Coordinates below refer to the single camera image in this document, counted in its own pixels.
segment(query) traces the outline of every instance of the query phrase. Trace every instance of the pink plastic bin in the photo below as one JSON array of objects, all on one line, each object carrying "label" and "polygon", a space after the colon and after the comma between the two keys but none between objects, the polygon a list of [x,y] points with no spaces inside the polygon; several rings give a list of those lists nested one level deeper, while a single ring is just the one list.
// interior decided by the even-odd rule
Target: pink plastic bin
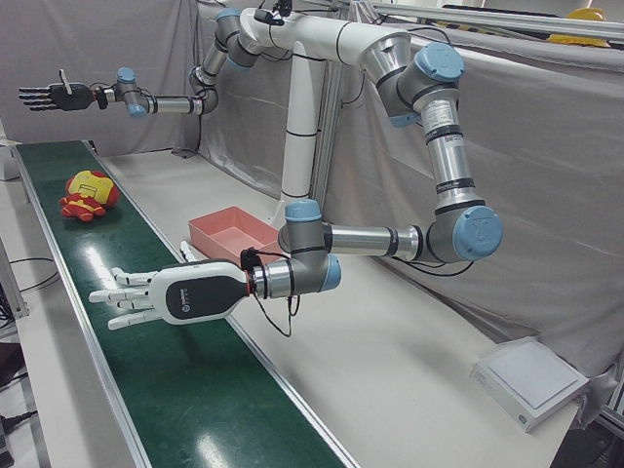
[{"label": "pink plastic bin", "polygon": [[[277,230],[238,207],[191,219],[188,228],[193,247],[210,258],[226,258],[240,265],[241,251],[249,247],[281,252]],[[261,257],[264,263],[277,259],[273,255]]]}]

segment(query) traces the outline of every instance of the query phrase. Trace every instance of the iron man plush toy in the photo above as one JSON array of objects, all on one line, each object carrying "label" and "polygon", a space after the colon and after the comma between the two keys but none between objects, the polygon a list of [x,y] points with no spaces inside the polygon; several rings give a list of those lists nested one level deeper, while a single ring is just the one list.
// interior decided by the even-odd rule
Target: iron man plush toy
[{"label": "iron man plush toy", "polygon": [[99,171],[81,171],[65,185],[67,195],[59,202],[60,213],[65,217],[77,217],[89,222],[94,216],[106,215],[106,209],[119,200],[119,189],[115,183]]}]

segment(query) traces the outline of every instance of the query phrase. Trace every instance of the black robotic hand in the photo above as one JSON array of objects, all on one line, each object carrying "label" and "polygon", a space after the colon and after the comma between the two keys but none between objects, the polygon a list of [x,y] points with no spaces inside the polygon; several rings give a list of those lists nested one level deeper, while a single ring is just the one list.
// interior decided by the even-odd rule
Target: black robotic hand
[{"label": "black robotic hand", "polygon": [[46,88],[19,88],[19,98],[30,110],[81,110],[96,100],[92,90],[81,83],[67,83],[62,70],[58,72],[62,83]]}]

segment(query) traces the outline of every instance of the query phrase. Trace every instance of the white pipe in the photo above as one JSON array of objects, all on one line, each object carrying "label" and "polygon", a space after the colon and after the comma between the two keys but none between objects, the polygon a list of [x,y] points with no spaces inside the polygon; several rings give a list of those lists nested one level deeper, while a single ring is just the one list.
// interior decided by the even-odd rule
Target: white pipe
[{"label": "white pipe", "polygon": [[310,17],[292,13],[284,25],[269,26],[254,19],[255,8],[241,13],[241,33],[264,47],[281,47],[291,51],[300,42],[308,55],[320,59],[360,65],[360,56],[378,41],[410,35],[401,29],[362,24],[341,19]]},{"label": "white pipe", "polygon": [[319,125],[325,60],[309,59],[300,42],[292,50],[291,94],[286,125],[282,199],[307,197]]}]

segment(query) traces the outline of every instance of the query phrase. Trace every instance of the green conveyor belt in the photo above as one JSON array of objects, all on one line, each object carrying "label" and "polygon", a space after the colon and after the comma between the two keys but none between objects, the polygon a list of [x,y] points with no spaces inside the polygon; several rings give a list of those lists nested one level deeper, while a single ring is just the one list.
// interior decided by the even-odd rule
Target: green conveyor belt
[{"label": "green conveyor belt", "polygon": [[66,181],[103,171],[84,142],[18,151],[152,466],[344,466],[227,322],[110,331],[107,321],[118,313],[88,301],[106,288],[99,259],[128,272],[176,259],[125,197],[91,223],[60,215]]}]

